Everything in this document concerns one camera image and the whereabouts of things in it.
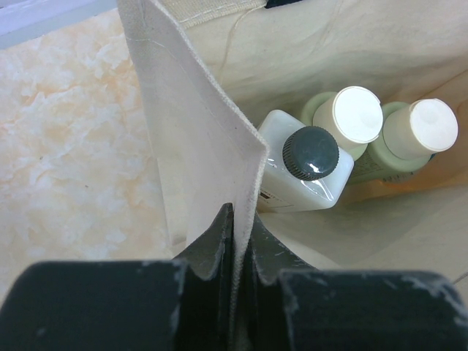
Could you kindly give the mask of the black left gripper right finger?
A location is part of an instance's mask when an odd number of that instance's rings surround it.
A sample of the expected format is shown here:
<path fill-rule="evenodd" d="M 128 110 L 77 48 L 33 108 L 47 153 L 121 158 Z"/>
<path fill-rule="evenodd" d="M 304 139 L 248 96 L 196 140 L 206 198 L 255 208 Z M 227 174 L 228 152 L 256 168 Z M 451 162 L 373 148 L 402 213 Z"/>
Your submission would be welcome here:
<path fill-rule="evenodd" d="M 244 258 L 254 350 L 465 350 L 467 308 L 430 271 L 323 271 L 255 219 Z"/>

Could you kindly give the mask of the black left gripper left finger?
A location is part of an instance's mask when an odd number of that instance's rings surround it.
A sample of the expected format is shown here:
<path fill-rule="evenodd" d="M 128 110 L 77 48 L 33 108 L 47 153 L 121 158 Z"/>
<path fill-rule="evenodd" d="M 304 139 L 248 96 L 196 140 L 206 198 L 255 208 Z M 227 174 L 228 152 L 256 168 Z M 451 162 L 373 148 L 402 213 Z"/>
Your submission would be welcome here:
<path fill-rule="evenodd" d="M 29 266 L 1 306 L 3 350 L 226 350 L 234 213 L 171 260 Z"/>

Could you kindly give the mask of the white bottle dark cap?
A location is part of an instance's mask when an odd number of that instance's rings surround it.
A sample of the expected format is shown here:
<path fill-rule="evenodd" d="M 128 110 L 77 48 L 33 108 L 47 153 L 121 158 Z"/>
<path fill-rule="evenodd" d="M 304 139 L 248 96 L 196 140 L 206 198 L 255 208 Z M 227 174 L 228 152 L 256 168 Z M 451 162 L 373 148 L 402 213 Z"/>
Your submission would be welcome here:
<path fill-rule="evenodd" d="M 287 213 L 335 206 L 354 160 L 330 132 L 273 110 L 259 133 L 269 146 L 257 203 L 261 211 Z"/>

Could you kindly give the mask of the green bottle beige cap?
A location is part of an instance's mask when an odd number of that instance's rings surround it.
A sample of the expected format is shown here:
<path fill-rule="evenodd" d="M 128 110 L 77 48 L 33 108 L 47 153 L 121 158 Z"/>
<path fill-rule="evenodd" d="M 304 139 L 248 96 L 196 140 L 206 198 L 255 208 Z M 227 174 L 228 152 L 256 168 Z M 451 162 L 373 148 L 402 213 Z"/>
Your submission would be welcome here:
<path fill-rule="evenodd" d="M 379 136 L 383 111 L 373 92 L 361 86 L 348 86 L 313 96 L 303 106 L 299 120 L 327 130 L 338 146 L 357 160 Z"/>

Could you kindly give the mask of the beige canvas tote bag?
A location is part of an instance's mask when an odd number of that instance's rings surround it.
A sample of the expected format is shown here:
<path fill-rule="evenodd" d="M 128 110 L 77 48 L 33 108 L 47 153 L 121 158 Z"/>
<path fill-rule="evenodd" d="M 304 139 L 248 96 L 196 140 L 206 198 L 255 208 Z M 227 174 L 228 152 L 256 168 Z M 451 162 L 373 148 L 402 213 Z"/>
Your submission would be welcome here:
<path fill-rule="evenodd" d="M 263 222 L 319 269 L 467 272 L 465 1 L 120 1 L 118 13 L 173 242 L 192 242 L 231 202 L 242 256 L 266 157 L 255 127 L 363 86 L 384 103 L 444 101 L 456 144 L 405 184 L 357 184 L 333 209 Z"/>

